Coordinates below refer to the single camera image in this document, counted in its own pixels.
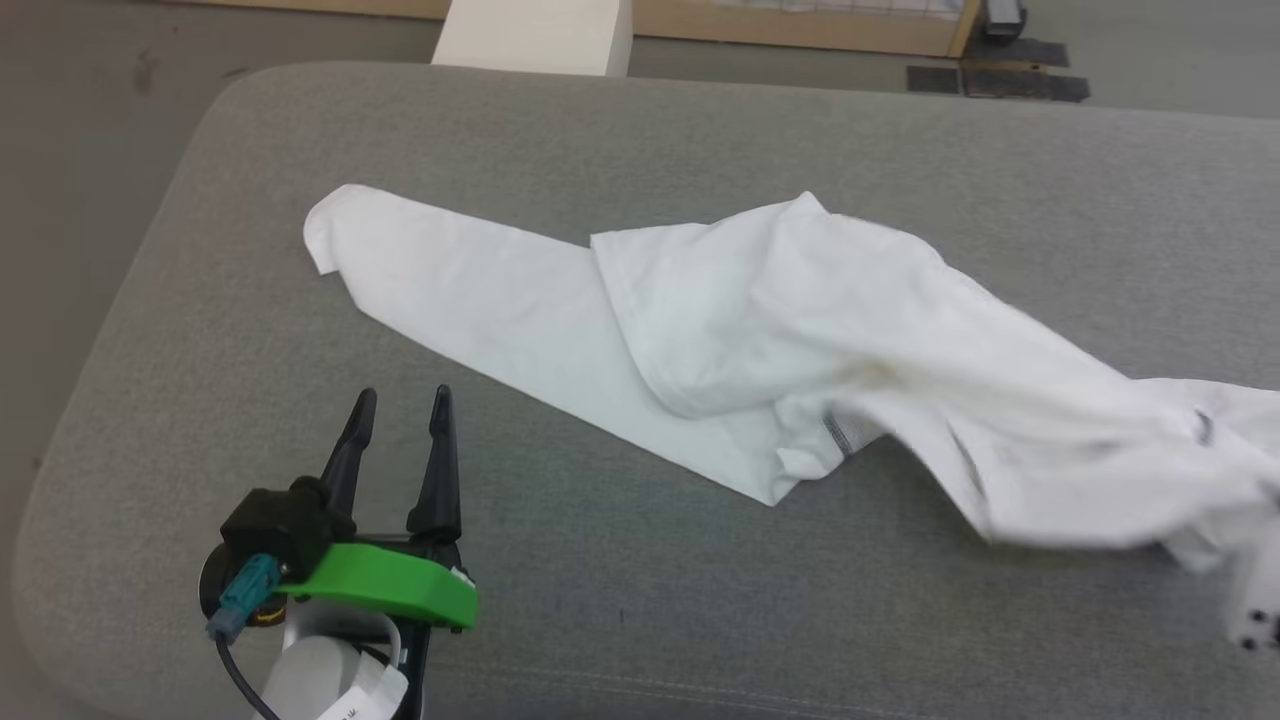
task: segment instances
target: gray floor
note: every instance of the gray floor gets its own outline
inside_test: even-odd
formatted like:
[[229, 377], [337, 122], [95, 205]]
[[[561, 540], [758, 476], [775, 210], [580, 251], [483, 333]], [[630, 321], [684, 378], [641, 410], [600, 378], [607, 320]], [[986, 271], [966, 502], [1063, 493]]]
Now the gray floor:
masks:
[[[1028, 36], [1068, 44], [1093, 105], [1280, 118], [1271, 0], [1027, 0]], [[0, 577], [81, 364], [196, 123], [255, 69], [425, 63], [429, 22], [122, 0], [0, 0]], [[937, 60], [639, 38], [631, 74], [904, 91]], [[0, 692], [23, 716], [100, 717], [19, 651], [0, 593]]]

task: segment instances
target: wooden frame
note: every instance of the wooden frame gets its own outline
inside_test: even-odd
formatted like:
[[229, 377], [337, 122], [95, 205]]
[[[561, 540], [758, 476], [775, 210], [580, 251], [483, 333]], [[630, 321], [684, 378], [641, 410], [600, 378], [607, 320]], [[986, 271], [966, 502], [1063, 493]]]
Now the wooden frame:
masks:
[[[206, 5], [243, 5], [282, 10], [317, 10], [440, 20], [449, 0], [166, 0]], [[731, 8], [690, 0], [631, 0], [636, 35], [827, 47], [959, 58], [983, 0], [965, 0], [959, 22], [929, 17], [851, 13], [788, 13]]]

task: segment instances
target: green plastic part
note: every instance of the green plastic part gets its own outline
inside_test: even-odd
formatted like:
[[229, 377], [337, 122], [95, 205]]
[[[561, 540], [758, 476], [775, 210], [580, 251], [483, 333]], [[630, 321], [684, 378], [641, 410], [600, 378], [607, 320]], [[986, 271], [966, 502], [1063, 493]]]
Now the green plastic part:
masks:
[[475, 587], [444, 566], [361, 543], [330, 546], [307, 582], [276, 591], [454, 628], [474, 628], [479, 607]]

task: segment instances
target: blue cable connector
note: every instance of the blue cable connector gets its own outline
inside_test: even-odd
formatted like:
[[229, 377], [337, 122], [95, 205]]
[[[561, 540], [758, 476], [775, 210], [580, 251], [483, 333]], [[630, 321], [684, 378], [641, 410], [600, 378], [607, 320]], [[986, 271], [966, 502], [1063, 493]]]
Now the blue cable connector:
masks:
[[219, 609], [205, 625], [209, 639], [219, 637], [227, 644], [236, 642], [260, 605], [280, 584], [280, 566], [274, 557], [260, 552], [248, 559], [232, 584], [218, 598]]

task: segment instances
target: gray fabric surface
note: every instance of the gray fabric surface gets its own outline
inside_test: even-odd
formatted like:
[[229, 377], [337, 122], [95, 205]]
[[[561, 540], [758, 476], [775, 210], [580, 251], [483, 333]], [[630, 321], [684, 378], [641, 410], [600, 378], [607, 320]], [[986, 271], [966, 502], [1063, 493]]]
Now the gray fabric surface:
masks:
[[[1280, 664], [1221, 635], [1221, 575], [1156, 550], [988, 547], [892, 441], [768, 509], [360, 315], [301, 237], [344, 182], [581, 245], [812, 190], [1123, 372], [1280, 387], [1280, 123], [269, 70], [192, 140], [31, 498], [15, 603], [67, 692], [147, 720], [247, 717], [195, 601], [218, 524], [247, 489], [319, 471], [374, 386], [356, 519], [399, 529], [447, 382], [483, 609], [433, 646], [440, 717], [1280, 714]], [[251, 679], [278, 639], [237, 643]]]

